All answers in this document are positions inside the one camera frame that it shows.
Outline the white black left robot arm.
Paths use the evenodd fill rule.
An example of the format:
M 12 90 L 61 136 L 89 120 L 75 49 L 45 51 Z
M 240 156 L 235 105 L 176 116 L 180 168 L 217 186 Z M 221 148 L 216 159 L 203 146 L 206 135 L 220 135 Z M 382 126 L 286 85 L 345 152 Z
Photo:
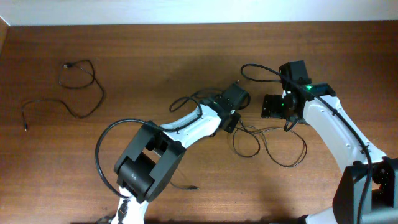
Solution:
M 187 148 L 218 129 L 232 132 L 247 100 L 248 92 L 234 83 L 173 123 L 142 125 L 114 165 L 119 191 L 126 198 L 119 201 L 112 223 L 143 223 L 149 202 L 169 184 Z

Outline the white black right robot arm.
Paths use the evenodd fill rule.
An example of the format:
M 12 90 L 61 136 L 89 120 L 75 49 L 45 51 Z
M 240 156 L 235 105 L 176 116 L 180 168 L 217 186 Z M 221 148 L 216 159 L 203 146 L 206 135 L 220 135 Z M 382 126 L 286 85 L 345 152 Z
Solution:
M 304 61 L 283 64 L 282 95 L 264 97 L 262 117 L 311 126 L 335 158 L 342 177 L 332 206 L 299 223 L 397 223 L 397 159 L 378 149 L 344 111 L 327 83 L 314 84 Z

